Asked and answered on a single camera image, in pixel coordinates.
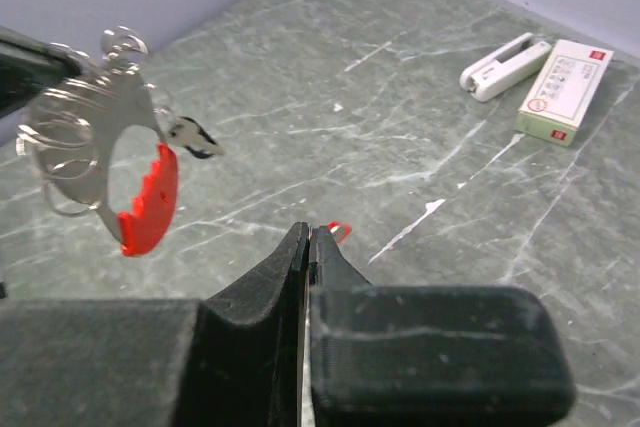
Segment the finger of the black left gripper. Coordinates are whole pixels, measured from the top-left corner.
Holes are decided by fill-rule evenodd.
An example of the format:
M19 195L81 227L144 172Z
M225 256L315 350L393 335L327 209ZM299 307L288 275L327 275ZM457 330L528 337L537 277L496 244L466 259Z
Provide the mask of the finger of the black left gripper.
M15 112L49 87L81 74L60 47L1 28L1 114Z

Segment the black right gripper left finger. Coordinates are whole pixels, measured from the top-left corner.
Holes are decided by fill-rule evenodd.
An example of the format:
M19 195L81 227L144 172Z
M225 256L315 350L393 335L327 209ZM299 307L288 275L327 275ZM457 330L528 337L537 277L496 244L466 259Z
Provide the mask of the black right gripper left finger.
M5 300L5 426L297 426L309 228L206 299Z

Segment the red handled metal key holder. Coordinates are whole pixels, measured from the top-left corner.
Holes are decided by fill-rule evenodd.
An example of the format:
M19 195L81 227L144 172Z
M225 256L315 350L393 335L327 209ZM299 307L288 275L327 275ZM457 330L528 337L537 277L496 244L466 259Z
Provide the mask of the red handled metal key holder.
M46 202L53 201L51 190L57 188L80 205L76 216L94 212L100 217L123 255L146 255L168 231L179 185L178 160L156 117L152 87L143 80L140 61L132 58L146 59L148 47L135 31L118 26L102 35L100 65L64 44L53 50L78 61L81 73L27 104L16 152L31 157ZM116 143L131 127L155 133L158 156L143 175L130 210L117 213L109 204L109 168Z

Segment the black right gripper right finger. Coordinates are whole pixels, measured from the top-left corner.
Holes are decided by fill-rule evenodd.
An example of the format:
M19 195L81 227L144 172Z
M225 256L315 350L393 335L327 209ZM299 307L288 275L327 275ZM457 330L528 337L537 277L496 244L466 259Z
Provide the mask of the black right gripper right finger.
M380 286L310 238L319 426L550 426L576 401L550 314L509 286Z

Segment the red usb stick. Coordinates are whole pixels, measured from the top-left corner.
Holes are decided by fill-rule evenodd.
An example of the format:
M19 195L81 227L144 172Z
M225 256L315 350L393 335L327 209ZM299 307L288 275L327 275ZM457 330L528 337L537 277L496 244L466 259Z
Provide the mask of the red usb stick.
M343 242L352 232L352 226L350 224L339 221L330 222L328 229L338 244Z

